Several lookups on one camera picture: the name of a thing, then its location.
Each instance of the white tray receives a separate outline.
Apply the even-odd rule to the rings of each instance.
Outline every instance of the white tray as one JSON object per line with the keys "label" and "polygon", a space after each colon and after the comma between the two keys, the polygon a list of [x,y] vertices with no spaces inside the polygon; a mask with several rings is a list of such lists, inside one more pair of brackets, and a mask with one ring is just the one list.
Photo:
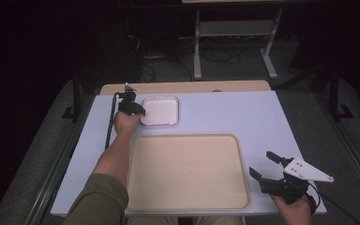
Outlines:
{"label": "white tray", "polygon": [[177,97],[147,97],[142,106],[145,116],[142,123],[151,125],[174,125],[179,119],[179,100]]}
{"label": "white tray", "polygon": [[127,180],[132,211],[241,210],[248,182],[230,134],[141,136]]}

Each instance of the metal stand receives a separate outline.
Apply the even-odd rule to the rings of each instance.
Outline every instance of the metal stand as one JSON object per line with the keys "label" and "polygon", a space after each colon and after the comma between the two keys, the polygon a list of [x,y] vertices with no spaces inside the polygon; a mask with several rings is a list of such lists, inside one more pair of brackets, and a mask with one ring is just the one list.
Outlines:
{"label": "metal stand", "polygon": [[74,113],[70,113],[72,107],[67,107],[62,118],[63,119],[72,119],[72,123],[77,122],[78,117],[81,114],[81,90],[80,84],[78,81],[78,73],[75,72],[72,77],[72,94],[73,94],[73,109]]}
{"label": "metal stand", "polygon": [[338,113],[338,70],[334,67],[330,79],[329,112],[337,122],[340,118],[353,118],[353,114],[346,105],[340,105],[340,107],[344,113]]}
{"label": "metal stand", "polygon": [[200,37],[220,36],[268,36],[267,45],[264,49],[261,49],[262,60],[265,63],[270,78],[276,79],[278,75],[271,63],[269,53],[278,29],[281,14],[282,8],[277,10],[274,20],[201,22],[200,11],[197,11],[195,21],[194,79],[199,81],[203,77],[200,59]]}
{"label": "metal stand", "polygon": [[268,75],[271,79],[276,79],[278,77],[276,70],[274,69],[273,64],[271,63],[271,59],[269,56],[271,46],[273,45],[274,37],[276,36],[276,32],[279,25],[279,19],[282,15],[282,8],[280,8],[277,11],[276,18],[273,21],[273,24],[271,25],[270,34],[268,37],[267,45],[264,49],[260,49],[260,54],[262,55],[262,60],[264,61],[265,67],[267,68]]}

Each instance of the leg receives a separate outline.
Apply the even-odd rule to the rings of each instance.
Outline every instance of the leg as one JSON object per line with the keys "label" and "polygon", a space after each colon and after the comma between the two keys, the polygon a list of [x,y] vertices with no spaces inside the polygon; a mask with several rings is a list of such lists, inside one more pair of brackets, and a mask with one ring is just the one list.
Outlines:
{"label": "leg", "polygon": [[177,225],[177,217],[130,217],[127,225]]}
{"label": "leg", "polygon": [[243,225],[240,217],[195,217],[192,225]]}

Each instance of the sleeve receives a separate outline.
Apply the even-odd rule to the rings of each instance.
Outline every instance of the sleeve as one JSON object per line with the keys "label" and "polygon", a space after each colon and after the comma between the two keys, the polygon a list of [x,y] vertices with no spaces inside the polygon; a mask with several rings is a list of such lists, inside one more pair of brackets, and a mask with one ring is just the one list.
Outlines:
{"label": "sleeve", "polygon": [[124,224],[127,206],[126,188],[109,175],[94,173],[69,209],[64,224]]}

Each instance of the metal frame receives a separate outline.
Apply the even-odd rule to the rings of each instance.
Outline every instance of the metal frame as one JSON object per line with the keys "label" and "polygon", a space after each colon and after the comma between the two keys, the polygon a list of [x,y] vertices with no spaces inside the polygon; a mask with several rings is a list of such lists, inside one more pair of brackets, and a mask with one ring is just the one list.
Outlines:
{"label": "metal frame", "polygon": [[196,12],[195,21],[195,50],[194,50],[194,79],[202,79],[200,59],[200,37],[217,36],[268,36],[265,48],[260,49],[262,60],[271,79],[278,77],[269,56],[275,35],[277,33],[282,8],[277,10],[273,21],[241,21],[241,22],[201,22],[200,11]]}

